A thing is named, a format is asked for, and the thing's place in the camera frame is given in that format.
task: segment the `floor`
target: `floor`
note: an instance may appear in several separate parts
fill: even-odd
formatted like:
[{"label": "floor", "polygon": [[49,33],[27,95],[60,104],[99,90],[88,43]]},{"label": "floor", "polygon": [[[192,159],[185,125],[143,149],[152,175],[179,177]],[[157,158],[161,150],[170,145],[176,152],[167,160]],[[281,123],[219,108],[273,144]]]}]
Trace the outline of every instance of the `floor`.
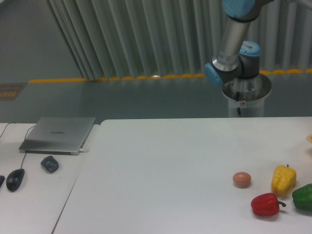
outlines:
[{"label": "floor", "polygon": [[[312,116],[312,74],[267,75],[272,92],[264,117]],[[28,83],[13,101],[0,101],[0,122],[36,123],[40,117],[228,117],[220,88],[205,78]]]}]

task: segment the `mouse cable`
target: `mouse cable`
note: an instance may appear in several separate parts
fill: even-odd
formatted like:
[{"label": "mouse cable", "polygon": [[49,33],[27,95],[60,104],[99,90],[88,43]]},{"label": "mouse cable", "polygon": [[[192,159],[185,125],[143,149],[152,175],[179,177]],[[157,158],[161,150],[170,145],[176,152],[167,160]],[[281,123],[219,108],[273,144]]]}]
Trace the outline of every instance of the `mouse cable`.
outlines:
[{"label": "mouse cable", "polygon": [[[24,140],[26,140],[26,137],[27,137],[27,134],[28,134],[29,130],[32,129],[33,127],[35,127],[35,126],[32,126],[31,128],[29,128],[29,129],[27,130],[26,135],[25,135],[25,137],[24,137]],[[20,168],[23,167],[23,163],[24,163],[26,154],[27,154],[27,152],[24,154],[23,161],[21,162]]]},{"label": "mouse cable", "polygon": [[3,135],[3,133],[4,133],[5,129],[6,129],[6,127],[9,126],[9,125],[12,124],[12,123],[8,123],[8,124],[5,126],[5,128],[4,128],[3,132],[2,132],[2,134],[0,135],[0,138],[1,138],[1,136]]}]

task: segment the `laptop lid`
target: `laptop lid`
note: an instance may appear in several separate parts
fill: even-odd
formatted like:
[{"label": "laptop lid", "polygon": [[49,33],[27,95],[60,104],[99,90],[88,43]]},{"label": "laptop lid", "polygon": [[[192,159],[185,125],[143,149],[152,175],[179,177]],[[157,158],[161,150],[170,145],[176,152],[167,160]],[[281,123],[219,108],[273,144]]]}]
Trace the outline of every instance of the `laptop lid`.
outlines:
[{"label": "laptop lid", "polygon": [[42,117],[19,147],[23,153],[78,155],[94,117]]}]

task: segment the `laptop logo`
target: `laptop logo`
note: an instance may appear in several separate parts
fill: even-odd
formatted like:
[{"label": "laptop logo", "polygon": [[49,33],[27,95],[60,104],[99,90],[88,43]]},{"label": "laptop logo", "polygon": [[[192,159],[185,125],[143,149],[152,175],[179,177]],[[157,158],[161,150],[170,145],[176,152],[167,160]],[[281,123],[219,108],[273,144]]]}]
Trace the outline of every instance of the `laptop logo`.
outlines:
[{"label": "laptop logo", "polygon": [[65,132],[51,132],[52,134],[64,134]]}]

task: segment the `computer mouse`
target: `computer mouse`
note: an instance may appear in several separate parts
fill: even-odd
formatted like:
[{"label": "computer mouse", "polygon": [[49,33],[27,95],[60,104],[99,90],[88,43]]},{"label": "computer mouse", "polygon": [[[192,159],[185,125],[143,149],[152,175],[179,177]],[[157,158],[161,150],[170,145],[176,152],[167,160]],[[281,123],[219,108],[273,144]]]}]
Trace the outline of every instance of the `computer mouse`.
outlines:
[{"label": "computer mouse", "polygon": [[5,179],[5,177],[0,175],[0,188],[1,188],[1,185],[3,184],[3,182],[4,182],[4,179]]},{"label": "computer mouse", "polygon": [[15,171],[12,171],[8,177],[6,178],[6,187],[11,192],[15,192],[17,189],[19,189],[21,182],[23,181],[25,174],[24,169],[17,169]]},{"label": "computer mouse", "polygon": [[52,155],[45,157],[41,165],[47,170],[49,173],[55,172],[59,168],[59,163],[56,161],[55,158],[53,158]]}]

